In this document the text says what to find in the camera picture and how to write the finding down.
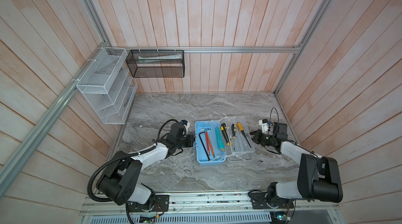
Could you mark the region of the black hex key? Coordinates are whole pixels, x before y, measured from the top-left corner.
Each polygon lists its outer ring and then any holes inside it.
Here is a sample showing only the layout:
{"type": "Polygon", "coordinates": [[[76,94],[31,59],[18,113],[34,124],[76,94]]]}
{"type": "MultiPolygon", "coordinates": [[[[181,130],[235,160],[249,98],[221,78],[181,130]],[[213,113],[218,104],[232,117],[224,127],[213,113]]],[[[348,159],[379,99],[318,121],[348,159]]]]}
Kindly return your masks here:
{"type": "Polygon", "coordinates": [[[198,136],[199,136],[199,139],[200,139],[200,142],[201,142],[201,144],[202,144],[202,147],[203,147],[203,149],[204,149],[204,152],[205,152],[205,155],[206,155],[206,157],[207,157],[207,160],[208,160],[208,162],[210,162],[210,156],[209,156],[209,153],[208,153],[208,149],[207,149],[207,141],[203,141],[203,139],[202,139],[202,135],[206,135],[207,134],[207,132],[204,130],[204,131],[201,131],[199,134],[198,134],[198,136]]]}

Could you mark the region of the black yellow handled screwdriver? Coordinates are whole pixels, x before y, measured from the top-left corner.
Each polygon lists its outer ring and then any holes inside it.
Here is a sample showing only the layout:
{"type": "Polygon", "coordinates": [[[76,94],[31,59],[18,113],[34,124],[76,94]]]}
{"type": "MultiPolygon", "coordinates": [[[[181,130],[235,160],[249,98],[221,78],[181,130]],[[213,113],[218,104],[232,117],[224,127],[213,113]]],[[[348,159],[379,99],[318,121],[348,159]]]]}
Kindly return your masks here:
{"type": "Polygon", "coordinates": [[[232,132],[232,145],[233,145],[233,149],[236,149],[236,130],[237,130],[237,126],[235,124],[231,125],[231,132],[232,132]]]}

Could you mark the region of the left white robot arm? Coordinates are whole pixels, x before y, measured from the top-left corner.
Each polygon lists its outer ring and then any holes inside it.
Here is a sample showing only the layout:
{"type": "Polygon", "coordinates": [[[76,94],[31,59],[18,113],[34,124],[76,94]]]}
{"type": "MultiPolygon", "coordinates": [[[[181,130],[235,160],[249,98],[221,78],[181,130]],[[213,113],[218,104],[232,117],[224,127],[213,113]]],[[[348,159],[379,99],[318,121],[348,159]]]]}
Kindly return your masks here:
{"type": "Polygon", "coordinates": [[[161,135],[163,127],[158,131],[154,144],[143,150],[125,153],[119,151],[113,158],[101,165],[90,177],[87,186],[88,196],[96,202],[114,202],[117,205],[139,205],[143,211],[156,211],[155,192],[144,184],[139,184],[140,172],[150,165],[176,156],[184,148],[193,147],[195,137],[188,133],[190,123],[186,120],[173,122],[170,132],[161,135]]]}

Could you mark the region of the light blue plastic tool box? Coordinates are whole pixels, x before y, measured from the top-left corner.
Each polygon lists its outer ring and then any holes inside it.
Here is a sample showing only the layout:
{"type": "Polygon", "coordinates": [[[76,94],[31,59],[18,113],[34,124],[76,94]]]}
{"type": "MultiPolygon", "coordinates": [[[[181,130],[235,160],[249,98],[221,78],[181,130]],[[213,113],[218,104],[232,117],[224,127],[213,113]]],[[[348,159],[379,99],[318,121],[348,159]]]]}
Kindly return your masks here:
{"type": "MultiPolygon", "coordinates": [[[[251,162],[255,159],[255,147],[252,143],[250,131],[248,129],[248,125],[244,116],[234,116],[234,117],[225,117],[219,120],[210,120],[210,121],[197,121],[195,123],[195,137],[196,137],[196,155],[197,162],[200,166],[212,166],[212,165],[220,165],[225,161],[236,162],[236,163],[245,163],[251,162]],[[232,145],[232,132],[231,125],[235,124],[237,126],[237,122],[240,122],[245,130],[247,139],[251,144],[251,148],[248,146],[245,138],[242,136],[240,130],[237,127],[236,130],[236,149],[233,149],[232,145]],[[221,124],[225,123],[227,127],[227,131],[230,139],[230,146],[226,144],[225,138],[222,134],[222,139],[225,146],[225,152],[222,152],[217,145],[215,128],[219,128],[221,130],[221,124]],[[215,152],[215,158],[210,156],[210,162],[208,162],[207,157],[205,155],[204,149],[200,142],[198,134],[200,133],[200,129],[212,128],[212,131],[208,131],[210,134],[211,142],[215,152]]],[[[206,141],[206,136],[202,135],[203,141],[206,141]]]]}

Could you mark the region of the teal tool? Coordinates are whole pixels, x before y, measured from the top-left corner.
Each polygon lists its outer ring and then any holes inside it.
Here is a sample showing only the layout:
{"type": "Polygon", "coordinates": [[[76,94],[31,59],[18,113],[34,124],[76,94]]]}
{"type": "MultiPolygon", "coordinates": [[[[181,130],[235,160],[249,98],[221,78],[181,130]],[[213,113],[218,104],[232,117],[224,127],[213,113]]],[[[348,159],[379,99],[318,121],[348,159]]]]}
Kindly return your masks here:
{"type": "Polygon", "coordinates": [[[215,128],[215,134],[216,134],[216,140],[217,140],[217,145],[218,148],[222,151],[225,152],[225,146],[224,146],[224,142],[222,139],[222,132],[219,128],[215,128]]]}

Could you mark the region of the yellow black utility knife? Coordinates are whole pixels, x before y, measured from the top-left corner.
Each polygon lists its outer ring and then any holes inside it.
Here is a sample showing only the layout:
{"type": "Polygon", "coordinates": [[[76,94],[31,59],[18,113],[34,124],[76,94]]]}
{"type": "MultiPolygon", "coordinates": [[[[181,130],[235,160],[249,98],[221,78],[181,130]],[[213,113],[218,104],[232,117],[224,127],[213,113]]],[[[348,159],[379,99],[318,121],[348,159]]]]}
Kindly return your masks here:
{"type": "Polygon", "coordinates": [[[226,124],[222,123],[220,127],[221,127],[222,134],[223,134],[223,136],[225,138],[226,144],[228,146],[230,146],[230,139],[229,139],[229,134],[228,134],[228,131],[227,131],[226,124]]]}

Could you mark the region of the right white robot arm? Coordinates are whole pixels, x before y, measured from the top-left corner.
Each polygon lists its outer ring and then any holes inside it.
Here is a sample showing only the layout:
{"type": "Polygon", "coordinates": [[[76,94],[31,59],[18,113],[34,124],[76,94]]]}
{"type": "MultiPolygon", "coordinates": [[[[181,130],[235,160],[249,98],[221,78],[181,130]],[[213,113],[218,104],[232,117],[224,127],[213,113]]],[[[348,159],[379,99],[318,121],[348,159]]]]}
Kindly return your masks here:
{"type": "Polygon", "coordinates": [[[296,142],[290,141],[287,124],[259,121],[260,129],[251,132],[252,141],[262,147],[273,147],[279,155],[287,156],[299,165],[296,181],[272,182],[265,194],[267,205],[279,208],[291,200],[319,200],[340,203],[343,190],[338,162],[309,151],[296,142]]]}

